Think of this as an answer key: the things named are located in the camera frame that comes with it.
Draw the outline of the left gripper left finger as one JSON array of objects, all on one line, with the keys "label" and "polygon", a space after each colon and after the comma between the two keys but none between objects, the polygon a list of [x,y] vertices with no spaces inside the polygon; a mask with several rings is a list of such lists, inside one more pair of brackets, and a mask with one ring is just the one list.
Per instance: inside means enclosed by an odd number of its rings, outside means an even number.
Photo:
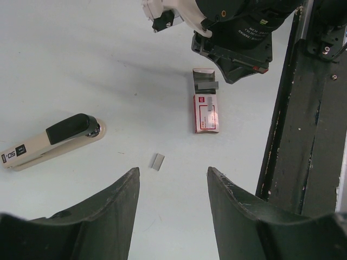
[{"label": "left gripper left finger", "polygon": [[1,213],[1,259],[128,259],[139,190],[140,170],[134,167],[49,218]]}]

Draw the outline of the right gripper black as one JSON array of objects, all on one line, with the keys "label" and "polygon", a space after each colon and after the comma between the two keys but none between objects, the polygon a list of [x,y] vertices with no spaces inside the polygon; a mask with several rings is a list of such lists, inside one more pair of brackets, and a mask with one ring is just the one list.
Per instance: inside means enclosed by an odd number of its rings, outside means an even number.
[{"label": "right gripper black", "polygon": [[224,80],[239,79],[268,71],[272,60],[271,33],[259,33],[260,12],[272,7],[272,1],[196,1],[203,15],[205,33],[195,31],[192,51],[212,61]]}]

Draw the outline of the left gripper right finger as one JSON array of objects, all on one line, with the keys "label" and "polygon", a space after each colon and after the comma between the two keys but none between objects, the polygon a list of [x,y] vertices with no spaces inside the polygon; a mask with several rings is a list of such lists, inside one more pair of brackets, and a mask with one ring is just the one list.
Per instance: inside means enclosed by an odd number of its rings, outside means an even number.
[{"label": "left gripper right finger", "polygon": [[346,213],[305,217],[271,205],[207,170],[220,259],[346,259]]}]

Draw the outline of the staple strip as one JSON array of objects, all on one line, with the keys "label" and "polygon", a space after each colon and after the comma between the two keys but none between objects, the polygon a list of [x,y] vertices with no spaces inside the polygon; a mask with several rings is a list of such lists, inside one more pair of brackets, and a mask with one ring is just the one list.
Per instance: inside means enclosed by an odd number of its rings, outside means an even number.
[{"label": "staple strip", "polygon": [[205,90],[205,89],[219,89],[219,83],[217,81],[213,82],[200,82],[197,84],[198,90]]},{"label": "staple strip", "polygon": [[160,153],[155,153],[153,155],[153,158],[150,161],[149,167],[155,171],[159,171],[163,164],[164,159],[165,159],[164,155]]}]

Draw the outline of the red white staple box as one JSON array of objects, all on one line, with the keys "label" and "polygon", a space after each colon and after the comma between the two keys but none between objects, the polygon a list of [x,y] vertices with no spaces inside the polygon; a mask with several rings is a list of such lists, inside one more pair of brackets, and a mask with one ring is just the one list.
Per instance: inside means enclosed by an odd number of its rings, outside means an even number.
[{"label": "red white staple box", "polygon": [[192,78],[194,82],[195,133],[218,133],[220,131],[216,95],[218,89],[197,89],[197,84],[200,82],[216,81],[215,71],[209,68],[194,68]]}]

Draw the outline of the beige black stapler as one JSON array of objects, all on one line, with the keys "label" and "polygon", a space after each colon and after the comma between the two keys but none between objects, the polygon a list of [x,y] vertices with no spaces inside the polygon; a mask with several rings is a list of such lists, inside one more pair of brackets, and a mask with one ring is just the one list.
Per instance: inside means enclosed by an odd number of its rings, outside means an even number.
[{"label": "beige black stapler", "polygon": [[106,124],[91,115],[75,114],[1,152],[6,169],[21,171],[102,139]]}]

